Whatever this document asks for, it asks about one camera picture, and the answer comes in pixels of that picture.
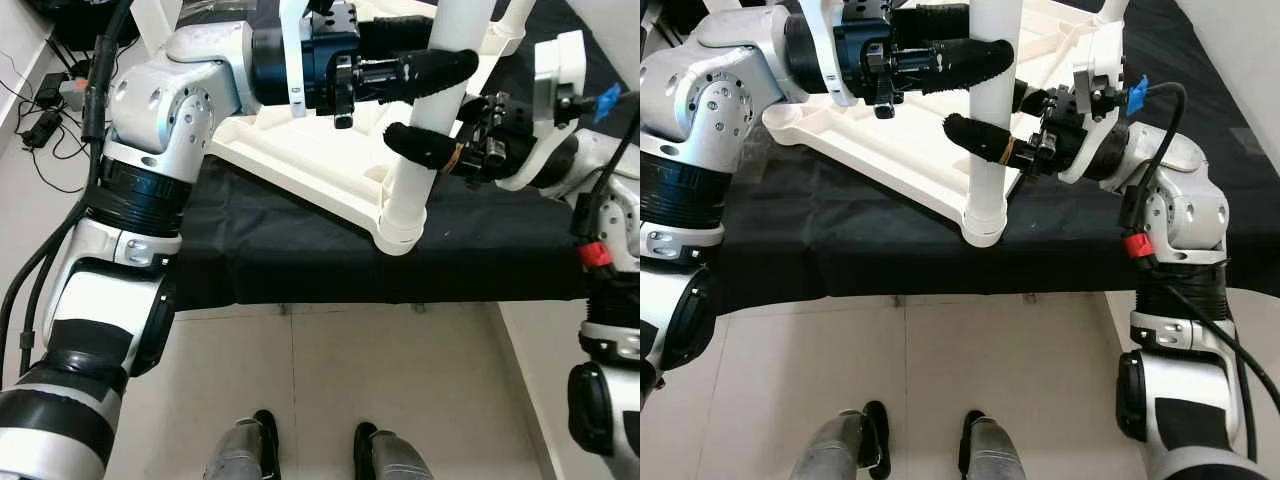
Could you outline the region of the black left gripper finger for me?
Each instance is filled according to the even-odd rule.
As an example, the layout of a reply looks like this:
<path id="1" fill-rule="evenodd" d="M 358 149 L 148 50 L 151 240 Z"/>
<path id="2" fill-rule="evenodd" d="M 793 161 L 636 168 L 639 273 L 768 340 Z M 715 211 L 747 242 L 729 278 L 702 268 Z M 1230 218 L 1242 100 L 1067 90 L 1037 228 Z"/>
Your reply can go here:
<path id="1" fill-rule="evenodd" d="M 893 10 L 893 45 L 924 49 L 933 42 L 969 38 L 970 6 L 965 3 L 918 5 Z"/>
<path id="2" fill-rule="evenodd" d="M 920 92 L 969 90 L 1009 70 L 1016 49 L 1005 38 L 950 38 L 929 46 L 936 68 L 922 77 Z"/>
<path id="3" fill-rule="evenodd" d="M 398 60 L 402 70 L 402 81 L 398 87 L 399 101 L 425 99 L 465 84 L 479 67 L 479 55 L 470 49 L 404 51 L 398 56 Z"/>
<path id="4" fill-rule="evenodd" d="M 425 15 L 376 17 L 358 23 L 358 54 L 365 59 L 394 58 L 428 49 L 434 19 Z"/>

